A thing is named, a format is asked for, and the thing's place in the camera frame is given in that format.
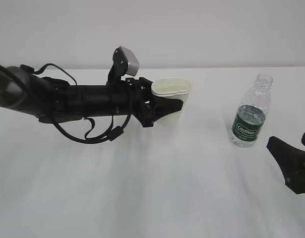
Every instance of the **cable connector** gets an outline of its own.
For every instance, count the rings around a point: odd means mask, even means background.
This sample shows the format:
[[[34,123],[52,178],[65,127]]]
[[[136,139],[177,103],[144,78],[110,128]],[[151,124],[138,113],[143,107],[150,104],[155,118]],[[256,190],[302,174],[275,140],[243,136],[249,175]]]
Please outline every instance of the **cable connector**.
[[[116,126],[111,132],[109,132],[109,135],[107,136],[110,141],[115,140],[117,137],[121,136],[123,134],[123,129],[121,126]]]

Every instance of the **white wall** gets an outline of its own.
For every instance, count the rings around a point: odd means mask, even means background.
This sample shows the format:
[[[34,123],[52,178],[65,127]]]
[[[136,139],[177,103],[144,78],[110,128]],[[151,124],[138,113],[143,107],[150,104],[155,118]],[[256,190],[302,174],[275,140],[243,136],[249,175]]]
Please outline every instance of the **white wall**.
[[[0,0],[0,63],[106,68],[305,65],[305,0]]]

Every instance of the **black robotic arm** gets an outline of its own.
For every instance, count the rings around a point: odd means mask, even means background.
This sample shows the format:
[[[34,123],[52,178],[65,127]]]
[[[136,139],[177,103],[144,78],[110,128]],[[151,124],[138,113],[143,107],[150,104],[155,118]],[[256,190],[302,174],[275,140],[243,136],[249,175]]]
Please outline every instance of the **black robotic arm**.
[[[106,85],[70,85],[62,79],[37,76],[53,64],[47,64],[39,71],[25,65],[7,68],[0,65],[0,107],[33,115],[42,123],[52,123],[67,138],[85,144],[116,139],[123,134],[131,115],[143,127],[152,127],[161,117],[182,109],[181,100],[153,95],[152,82],[146,78],[122,80],[122,76],[136,76],[138,72],[139,63],[132,51],[117,48],[113,63]],[[125,123],[113,128],[113,116],[119,115],[127,115]],[[79,139],[59,125],[88,119],[93,128],[95,121],[92,117],[102,116],[112,116],[112,123],[97,137],[87,137],[88,132],[85,139]]]

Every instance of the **translucent cup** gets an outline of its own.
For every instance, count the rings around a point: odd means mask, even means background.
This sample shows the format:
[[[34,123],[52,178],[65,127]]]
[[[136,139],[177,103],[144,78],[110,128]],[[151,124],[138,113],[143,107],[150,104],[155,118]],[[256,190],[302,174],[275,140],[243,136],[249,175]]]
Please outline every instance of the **translucent cup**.
[[[155,81],[151,85],[152,94],[162,98],[180,99],[183,101],[183,107],[191,91],[191,83],[183,78],[164,78]],[[165,126],[176,125],[179,121],[182,110],[176,113],[166,115],[157,122]]]

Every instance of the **white cup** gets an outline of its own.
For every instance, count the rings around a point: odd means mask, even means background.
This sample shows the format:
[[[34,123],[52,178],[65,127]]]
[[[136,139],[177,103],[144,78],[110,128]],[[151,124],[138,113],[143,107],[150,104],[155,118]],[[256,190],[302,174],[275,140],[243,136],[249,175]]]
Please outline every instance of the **white cup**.
[[[155,81],[151,85],[152,94],[162,98],[180,99],[185,105],[191,90],[191,83],[183,78],[164,78]],[[179,121],[181,111],[166,115],[157,122],[162,125],[176,125]]]

